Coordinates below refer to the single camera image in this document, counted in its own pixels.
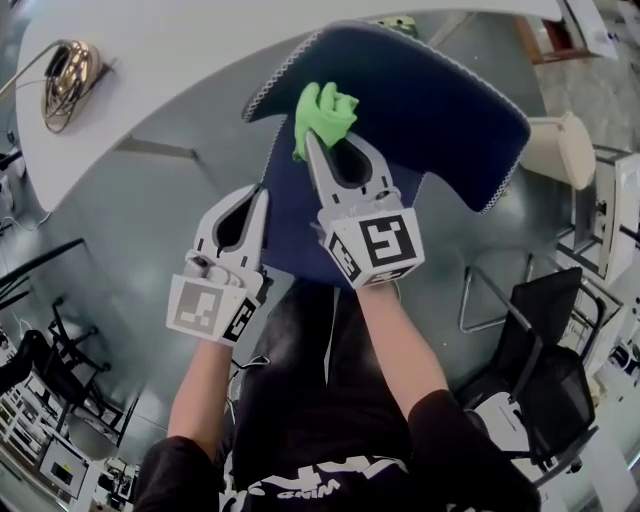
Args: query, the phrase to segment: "green rag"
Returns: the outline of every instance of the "green rag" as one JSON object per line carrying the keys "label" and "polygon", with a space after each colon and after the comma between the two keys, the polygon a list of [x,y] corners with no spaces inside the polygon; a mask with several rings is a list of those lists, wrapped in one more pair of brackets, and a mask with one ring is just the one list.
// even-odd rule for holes
{"label": "green rag", "polygon": [[293,159],[307,160],[307,130],[313,130],[327,147],[333,147],[344,139],[357,119],[353,113],[357,105],[356,98],[339,93],[338,86],[333,82],[325,85],[322,92],[320,85],[315,82],[307,85],[296,107],[296,149]]}

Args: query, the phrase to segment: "cable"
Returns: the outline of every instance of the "cable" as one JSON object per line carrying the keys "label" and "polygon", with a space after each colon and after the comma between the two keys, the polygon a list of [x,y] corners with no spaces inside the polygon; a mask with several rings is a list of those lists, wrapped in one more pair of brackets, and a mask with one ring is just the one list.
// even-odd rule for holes
{"label": "cable", "polygon": [[5,217],[4,219],[2,219],[2,222],[0,222],[0,228],[4,225],[4,221],[6,221],[6,220],[10,220],[11,222],[13,222],[14,224],[16,224],[20,229],[23,229],[24,231],[31,231],[31,232],[33,232],[33,231],[37,231],[37,230],[38,230],[38,228],[39,228],[40,226],[42,226],[42,224],[44,224],[45,222],[47,222],[47,221],[49,220],[49,217],[51,217],[51,214],[52,214],[52,213],[53,213],[53,212],[49,212],[49,213],[47,213],[47,214],[44,216],[44,218],[43,218],[40,222],[38,222],[38,223],[36,224],[36,227],[35,227],[35,228],[27,228],[27,227],[23,226],[22,224],[20,224],[16,219],[14,219],[13,217],[11,217],[11,216],[9,215],[9,216]]}
{"label": "cable", "polygon": [[231,411],[231,419],[233,420],[233,424],[236,424],[236,413],[233,406],[233,400],[229,397],[229,393],[231,393],[231,387],[233,385],[233,380],[237,377],[237,375],[252,366],[266,366],[271,364],[271,360],[265,356],[256,356],[252,358],[247,364],[239,364],[235,359],[231,359],[231,362],[236,366],[236,371],[233,372],[233,375],[229,379],[229,384],[227,385],[227,403],[229,404],[229,410]]}
{"label": "cable", "polygon": [[18,318],[14,311],[12,311],[11,314],[13,315],[13,318],[16,319],[16,322],[18,322],[18,327],[20,328],[20,339],[24,337],[24,331],[22,330],[23,323],[27,325],[30,331],[33,331],[33,327],[31,327],[31,324],[27,322],[24,318]]}
{"label": "cable", "polygon": [[95,47],[74,40],[54,41],[11,77],[0,89],[0,99],[33,64],[53,48],[56,48],[56,53],[45,71],[42,117],[50,132],[60,133],[73,119],[79,103],[109,71],[108,66],[102,65]]}
{"label": "cable", "polygon": [[233,421],[233,424],[236,424],[236,413],[234,411],[234,407],[233,407],[233,402],[231,401],[231,398],[227,397],[227,403],[229,404],[229,410],[231,411],[231,421]]}

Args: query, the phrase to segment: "black chair armrest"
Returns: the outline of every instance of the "black chair armrest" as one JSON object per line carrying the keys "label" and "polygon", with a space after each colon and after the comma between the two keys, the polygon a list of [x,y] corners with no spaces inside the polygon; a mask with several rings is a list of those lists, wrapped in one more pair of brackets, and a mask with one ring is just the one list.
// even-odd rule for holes
{"label": "black chair armrest", "polygon": [[511,460],[531,458],[531,452],[528,451],[505,450],[502,453],[504,453]]}
{"label": "black chair armrest", "polygon": [[51,352],[49,352],[49,357],[47,358],[47,362],[44,365],[44,368],[42,369],[42,376],[46,377],[47,375],[49,375],[49,367],[51,366],[51,363],[53,362],[53,358],[56,357],[57,354],[57,349],[56,349],[56,342],[53,342],[53,345],[51,346]]}
{"label": "black chair armrest", "polygon": [[595,343],[596,338],[598,337],[598,334],[600,334],[600,329],[602,329],[602,324],[604,323],[604,315],[607,310],[607,305],[605,304],[604,300],[602,300],[601,297],[596,297],[594,294],[591,293],[590,290],[587,290],[585,286],[581,286],[580,289],[595,302],[596,308],[598,310],[598,316],[596,317],[596,321],[594,322],[593,328],[591,329],[591,334],[589,335],[589,339],[585,343],[584,348],[582,349],[582,353],[580,354],[580,360],[582,361],[582,364],[584,364],[587,358],[589,357],[589,355],[591,354],[591,349],[593,348],[593,344]]}
{"label": "black chair armrest", "polygon": [[527,336],[532,338],[531,354],[529,354],[529,357],[527,358],[527,362],[524,365],[522,373],[518,378],[518,382],[516,382],[516,385],[514,386],[513,391],[511,392],[511,397],[509,398],[510,403],[518,401],[518,398],[520,397],[520,393],[522,393],[522,390],[524,389],[524,387],[527,385],[527,382],[529,382],[529,379],[531,378],[531,374],[533,373],[533,370],[535,369],[536,364],[538,363],[538,359],[540,359],[540,354],[542,353],[542,348],[544,347],[542,340],[535,332],[533,332],[533,329],[527,330]]}

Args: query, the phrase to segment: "concrete floor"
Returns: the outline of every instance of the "concrete floor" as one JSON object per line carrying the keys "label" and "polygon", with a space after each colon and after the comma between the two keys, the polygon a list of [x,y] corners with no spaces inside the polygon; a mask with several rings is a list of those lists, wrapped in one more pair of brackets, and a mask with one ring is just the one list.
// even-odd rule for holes
{"label": "concrete floor", "polygon": [[584,59],[536,67],[551,116],[571,110],[584,122],[594,143],[640,151],[640,49],[618,44],[617,61]]}
{"label": "concrete floor", "polygon": [[[9,39],[0,48],[0,81],[15,69],[16,45],[25,20],[41,3],[24,0],[18,7]],[[443,15],[417,19],[421,38],[428,39]],[[195,340],[165,328],[171,275],[182,269],[202,213],[221,196],[259,179],[278,121],[245,125],[240,109],[295,44],[282,43],[224,69],[167,105],[134,134],[194,147],[201,165],[110,154],[85,175],[37,232],[14,228],[0,239],[8,268],[46,248],[85,239],[84,246],[34,272],[33,294],[3,311],[0,321],[14,339],[19,339],[16,317],[44,329],[51,320],[49,303],[64,295],[71,322],[79,328],[99,328],[100,335],[87,342],[85,349],[113,366],[100,385],[121,404],[142,393],[121,450],[131,462],[166,434],[171,403],[195,347]],[[528,115],[545,114],[536,75],[511,18],[479,15],[442,51],[492,83]],[[10,103],[5,100],[0,105],[0,121],[12,119]],[[43,212],[28,179],[13,180],[12,186],[17,212],[24,212],[20,220],[32,225],[41,219]],[[468,336],[457,328],[465,266],[480,264],[509,290],[522,275],[526,253],[552,247],[566,214],[566,197],[555,182],[516,172],[496,207],[478,216],[442,181],[428,177],[416,205],[427,260],[401,287],[410,316],[437,352],[452,386],[489,360],[499,335],[499,330],[489,330]],[[271,276],[276,284],[237,349],[239,361],[251,353],[269,309],[292,279],[277,272]],[[484,293],[472,290],[470,320],[502,311],[496,300],[482,300]],[[481,302],[482,309],[477,307]]]}

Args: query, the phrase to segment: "navy blue seat cushion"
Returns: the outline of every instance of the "navy blue seat cushion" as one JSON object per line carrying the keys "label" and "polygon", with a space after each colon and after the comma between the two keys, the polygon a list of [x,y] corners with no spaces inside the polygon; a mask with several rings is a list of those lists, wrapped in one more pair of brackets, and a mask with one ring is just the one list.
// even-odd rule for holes
{"label": "navy blue seat cushion", "polygon": [[305,163],[294,163],[294,113],[310,82],[336,82],[360,100],[352,130],[387,159],[405,205],[433,172],[476,212],[491,208],[529,138],[513,103],[437,51],[393,30],[358,21],[309,36],[248,101],[243,118],[288,120],[264,176],[271,193],[269,246],[263,262],[300,277],[348,286],[318,245],[320,202]]}

